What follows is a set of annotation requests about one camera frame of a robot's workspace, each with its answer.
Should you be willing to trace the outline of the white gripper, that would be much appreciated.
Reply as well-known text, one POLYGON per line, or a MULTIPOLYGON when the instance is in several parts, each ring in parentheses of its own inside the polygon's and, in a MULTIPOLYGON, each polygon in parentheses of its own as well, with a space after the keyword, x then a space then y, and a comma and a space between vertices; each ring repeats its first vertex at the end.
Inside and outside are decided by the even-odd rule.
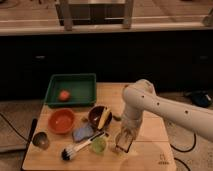
POLYGON ((122 114, 121 130, 116 138, 116 147, 121 151, 128 153, 133 142, 133 136, 137 135, 143 121, 141 110, 125 108, 122 114))

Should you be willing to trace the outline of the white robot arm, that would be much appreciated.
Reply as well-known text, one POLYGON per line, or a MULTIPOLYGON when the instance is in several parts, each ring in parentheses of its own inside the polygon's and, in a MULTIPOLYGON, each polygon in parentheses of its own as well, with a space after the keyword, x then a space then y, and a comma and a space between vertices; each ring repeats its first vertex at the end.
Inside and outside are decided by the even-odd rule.
POLYGON ((159 97, 146 79, 129 84, 122 91, 124 109, 116 147, 126 153, 137 138, 144 111, 166 118, 213 142, 213 110, 159 97))

